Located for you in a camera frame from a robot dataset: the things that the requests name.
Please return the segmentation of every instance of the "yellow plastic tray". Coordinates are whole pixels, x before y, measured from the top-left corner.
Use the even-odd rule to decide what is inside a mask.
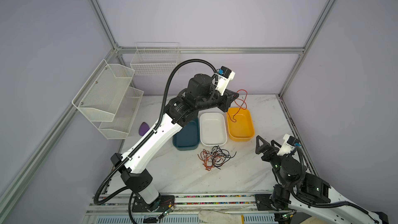
[[[231,107],[228,110],[230,116],[227,114],[226,119],[229,137],[233,141],[249,141],[256,134],[250,111],[241,109],[234,118],[233,116],[238,110],[239,107]]]

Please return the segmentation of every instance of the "white metal shelf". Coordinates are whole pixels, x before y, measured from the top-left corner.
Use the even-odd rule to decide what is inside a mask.
[[[125,139],[134,122],[143,91],[130,87],[134,70],[103,60],[95,81],[73,98],[72,104],[107,139]]]
[[[175,42],[137,42],[130,66],[136,75],[168,75],[180,63],[180,48]]]
[[[140,105],[143,91],[134,87],[128,87],[115,119],[112,122],[101,122],[98,130],[107,139],[125,139],[130,133],[132,123]]]
[[[77,99],[79,92],[72,100],[72,104],[89,121],[113,121],[134,75],[133,69],[120,64],[108,64],[105,60],[99,66],[104,63],[105,67],[83,98]]]

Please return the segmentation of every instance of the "cloth rag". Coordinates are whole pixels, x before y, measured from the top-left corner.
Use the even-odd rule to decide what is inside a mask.
[[[243,215],[223,214],[216,211],[200,211],[200,220],[214,224],[243,224]]]

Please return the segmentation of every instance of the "tangled wire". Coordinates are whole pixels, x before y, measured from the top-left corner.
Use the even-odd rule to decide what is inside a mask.
[[[200,160],[203,161],[203,165],[207,171],[211,171],[211,168],[216,167],[220,169],[220,167],[226,163],[229,159],[235,157],[236,152],[233,156],[229,154],[229,151],[225,149],[221,149],[220,146],[214,146],[211,151],[203,151],[198,154]]]

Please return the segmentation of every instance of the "orange wire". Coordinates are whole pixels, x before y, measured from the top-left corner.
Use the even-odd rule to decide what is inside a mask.
[[[241,110],[241,109],[243,109],[243,110],[246,110],[247,108],[248,108],[248,105],[246,104],[246,98],[247,98],[247,96],[248,96],[248,92],[245,90],[245,89],[239,89],[237,92],[239,92],[239,91],[245,91],[246,92],[246,96],[245,96],[245,99],[240,99],[240,98],[237,98],[236,100],[240,100],[240,101],[242,101],[242,105],[239,105],[238,103],[236,103],[236,100],[234,100],[234,102],[235,102],[235,104],[239,107],[239,109],[238,109],[238,111],[232,116],[232,118],[233,118],[233,120],[232,120],[232,118],[231,118],[231,116],[229,115],[229,112],[227,112],[227,114],[228,114],[228,116],[229,116],[229,119],[232,121],[232,122],[236,122],[236,119],[235,119],[235,116],[238,114],[238,112]]]

